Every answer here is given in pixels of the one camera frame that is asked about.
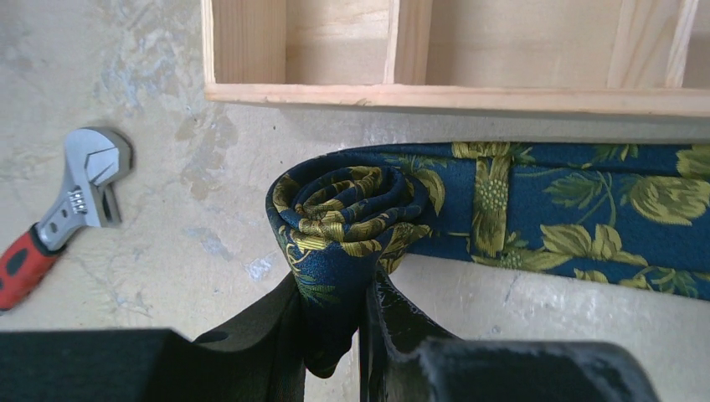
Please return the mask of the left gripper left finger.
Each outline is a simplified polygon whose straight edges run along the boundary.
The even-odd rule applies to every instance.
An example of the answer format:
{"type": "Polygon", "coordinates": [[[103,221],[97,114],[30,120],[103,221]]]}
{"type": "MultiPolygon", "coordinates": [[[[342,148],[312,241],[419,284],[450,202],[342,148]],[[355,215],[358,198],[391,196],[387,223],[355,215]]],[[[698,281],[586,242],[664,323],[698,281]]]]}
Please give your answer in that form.
{"type": "Polygon", "coordinates": [[[4,401],[301,401],[293,276],[188,340],[169,328],[3,332],[4,401]]]}

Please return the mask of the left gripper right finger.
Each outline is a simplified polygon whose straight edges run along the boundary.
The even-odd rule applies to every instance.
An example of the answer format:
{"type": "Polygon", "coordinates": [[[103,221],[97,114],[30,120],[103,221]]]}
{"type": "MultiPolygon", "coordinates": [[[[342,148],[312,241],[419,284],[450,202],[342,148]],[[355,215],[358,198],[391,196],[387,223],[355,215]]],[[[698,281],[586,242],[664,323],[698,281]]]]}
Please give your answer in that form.
{"type": "Polygon", "coordinates": [[[656,401],[612,343],[458,338],[378,269],[359,327],[362,401],[656,401]]]}

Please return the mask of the blue floral tie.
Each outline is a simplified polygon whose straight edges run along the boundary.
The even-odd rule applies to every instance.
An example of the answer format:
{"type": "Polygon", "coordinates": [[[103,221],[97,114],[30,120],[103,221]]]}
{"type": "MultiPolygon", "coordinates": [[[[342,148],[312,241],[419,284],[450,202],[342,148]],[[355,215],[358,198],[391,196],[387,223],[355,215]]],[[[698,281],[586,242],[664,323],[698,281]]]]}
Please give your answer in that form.
{"type": "Polygon", "coordinates": [[[709,149],[443,142],[302,162],[265,211],[306,318],[306,367],[332,374],[377,270],[408,253],[706,300],[709,149]]]}

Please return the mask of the wooden compartment tray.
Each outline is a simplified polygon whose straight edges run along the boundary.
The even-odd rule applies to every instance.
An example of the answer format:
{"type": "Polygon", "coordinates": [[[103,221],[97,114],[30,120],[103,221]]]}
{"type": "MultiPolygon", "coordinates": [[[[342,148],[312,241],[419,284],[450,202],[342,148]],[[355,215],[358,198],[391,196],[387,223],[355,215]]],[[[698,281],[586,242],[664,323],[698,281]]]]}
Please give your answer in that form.
{"type": "Polygon", "coordinates": [[[211,101],[709,114],[706,1],[205,1],[202,30],[211,101]]]}

